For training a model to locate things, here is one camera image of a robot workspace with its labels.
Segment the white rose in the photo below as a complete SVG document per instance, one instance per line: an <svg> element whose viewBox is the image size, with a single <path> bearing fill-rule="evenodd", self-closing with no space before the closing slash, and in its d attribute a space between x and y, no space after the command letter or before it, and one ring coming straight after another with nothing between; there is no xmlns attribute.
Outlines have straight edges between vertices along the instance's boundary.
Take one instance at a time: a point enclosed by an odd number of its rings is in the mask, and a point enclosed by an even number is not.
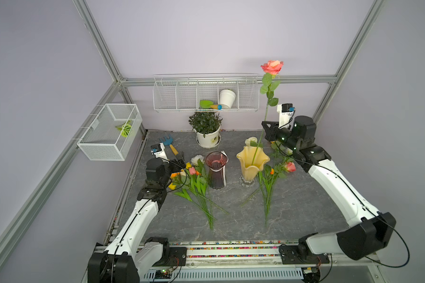
<svg viewBox="0 0 425 283"><path fill-rule="evenodd" d="M275 170L274 183L280 179L285 178L287 173L292 173L296 170L294 159L292 158L292 150L281 145L280 142L271 142L271 148L274 150L273 166Z"/></svg>

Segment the cream tulip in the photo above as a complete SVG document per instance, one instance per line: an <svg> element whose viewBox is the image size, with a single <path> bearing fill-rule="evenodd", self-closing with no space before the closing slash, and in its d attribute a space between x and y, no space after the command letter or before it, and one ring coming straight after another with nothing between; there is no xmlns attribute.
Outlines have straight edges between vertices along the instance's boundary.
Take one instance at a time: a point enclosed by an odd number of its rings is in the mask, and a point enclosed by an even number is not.
<svg viewBox="0 0 425 283"><path fill-rule="evenodd" d="M210 209L210 198L207 196L207 184L205 179L199 174L188 173L187 170L178 175L176 195L194 204L207 218L208 227L214 228L215 217Z"/></svg>

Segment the yellow tulip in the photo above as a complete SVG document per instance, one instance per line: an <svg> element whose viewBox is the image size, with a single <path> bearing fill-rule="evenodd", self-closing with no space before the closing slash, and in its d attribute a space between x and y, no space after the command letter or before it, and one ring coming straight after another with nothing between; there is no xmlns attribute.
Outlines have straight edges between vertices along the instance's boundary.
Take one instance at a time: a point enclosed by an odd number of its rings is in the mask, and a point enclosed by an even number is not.
<svg viewBox="0 0 425 283"><path fill-rule="evenodd" d="M204 166L204 164L203 163L199 163L198 164L198 166L193 166L190 162L188 162L187 164L186 164L186 166L180 171L180 173L181 172L183 172L183 171L185 171L185 170L187 170L187 172L188 172L188 170L189 170L189 168L190 167L195 167L205 178L206 178L206 180L207 180L207 173L206 173L206 171L205 171L205 166ZM175 193L176 193L176 191L178 190L177 189L177 185L179 184L179 179L178 179L178 176L176 177L176 178L174 178L174 179L170 179L170 184L169 184L169 186L168 186L168 188L169 188L169 193L173 193L174 195L176 195ZM220 207L219 205L217 205L212 199L211 199L211 197L210 197L210 192L208 191L208 189L209 189L209 185L208 185L208 183L207 183L207 196L210 198L210 209L211 209L211 212L212 212L212 207L215 207L215 208L217 208L217 209L219 209L220 211L222 211L223 213L226 213L226 214L228 214L228 212L225 210L225 209L223 209L222 207Z"/></svg>

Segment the orange rose short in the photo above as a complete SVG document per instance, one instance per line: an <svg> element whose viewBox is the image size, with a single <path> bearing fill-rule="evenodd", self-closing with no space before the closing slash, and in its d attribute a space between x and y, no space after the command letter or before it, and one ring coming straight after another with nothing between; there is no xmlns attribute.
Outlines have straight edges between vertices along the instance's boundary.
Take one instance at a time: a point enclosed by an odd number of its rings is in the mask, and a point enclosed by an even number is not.
<svg viewBox="0 0 425 283"><path fill-rule="evenodd" d="M275 170L270 166L265 166L263 171L258 173L260 190L263 196L263 206L264 206L264 222L265 226L268 225L269 213L272 201L273 194L273 183L275 177Z"/></svg>

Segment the cream rose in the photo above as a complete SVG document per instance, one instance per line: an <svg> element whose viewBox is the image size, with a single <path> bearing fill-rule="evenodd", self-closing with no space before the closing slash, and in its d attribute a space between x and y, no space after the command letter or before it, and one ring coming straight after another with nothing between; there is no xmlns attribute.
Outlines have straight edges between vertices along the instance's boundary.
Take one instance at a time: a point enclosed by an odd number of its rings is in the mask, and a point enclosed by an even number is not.
<svg viewBox="0 0 425 283"><path fill-rule="evenodd" d="M245 145L249 147L262 147L260 140L257 137L249 137L245 140Z"/></svg>

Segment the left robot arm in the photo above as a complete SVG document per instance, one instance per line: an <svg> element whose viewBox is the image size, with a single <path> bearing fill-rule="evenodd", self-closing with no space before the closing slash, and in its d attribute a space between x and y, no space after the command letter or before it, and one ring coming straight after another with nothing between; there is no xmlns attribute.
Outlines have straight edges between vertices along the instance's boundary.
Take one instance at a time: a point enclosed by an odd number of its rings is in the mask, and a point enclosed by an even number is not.
<svg viewBox="0 0 425 283"><path fill-rule="evenodd" d="M139 245L165 202L171 175L185 168L183 161L163 158L153 158L146 163L146 180L130 217L111 244L89 259L89 283L138 283L154 265L180 265L180 259L171 254L167 238L150 237L143 248Z"/></svg>

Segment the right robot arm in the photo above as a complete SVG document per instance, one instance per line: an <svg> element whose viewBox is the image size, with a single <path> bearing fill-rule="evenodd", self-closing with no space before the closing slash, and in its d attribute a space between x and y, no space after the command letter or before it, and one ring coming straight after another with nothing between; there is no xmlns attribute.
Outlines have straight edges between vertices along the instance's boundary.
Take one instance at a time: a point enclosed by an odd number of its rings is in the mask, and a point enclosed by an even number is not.
<svg viewBox="0 0 425 283"><path fill-rule="evenodd" d="M314 178L343 214L348 229L313 233L299 239L297 253L344 254L355 261L386 248L395 231L396 220L365 200L337 168L330 154L315 144L316 124L308 116L297 116L293 127L262 121L265 138L292 151L291 157Z"/></svg>

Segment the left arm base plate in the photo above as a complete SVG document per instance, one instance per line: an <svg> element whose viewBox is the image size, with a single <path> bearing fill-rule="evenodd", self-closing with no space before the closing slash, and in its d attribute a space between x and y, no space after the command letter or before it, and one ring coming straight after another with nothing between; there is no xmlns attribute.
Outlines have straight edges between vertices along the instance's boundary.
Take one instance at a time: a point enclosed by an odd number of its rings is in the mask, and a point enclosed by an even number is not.
<svg viewBox="0 0 425 283"><path fill-rule="evenodd" d="M169 250L163 252L162 258L153 266L185 266L187 261L187 248L181 246L170 246Z"/></svg>

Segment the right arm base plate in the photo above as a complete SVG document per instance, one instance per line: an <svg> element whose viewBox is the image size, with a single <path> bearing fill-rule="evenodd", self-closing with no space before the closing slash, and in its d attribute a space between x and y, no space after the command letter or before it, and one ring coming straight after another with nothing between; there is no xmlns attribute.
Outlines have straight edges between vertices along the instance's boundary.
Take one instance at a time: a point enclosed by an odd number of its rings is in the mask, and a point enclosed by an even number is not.
<svg viewBox="0 0 425 283"><path fill-rule="evenodd" d="M325 254L315 255L306 245L282 244L278 248L283 265L317 265L329 264L330 259Z"/></svg>

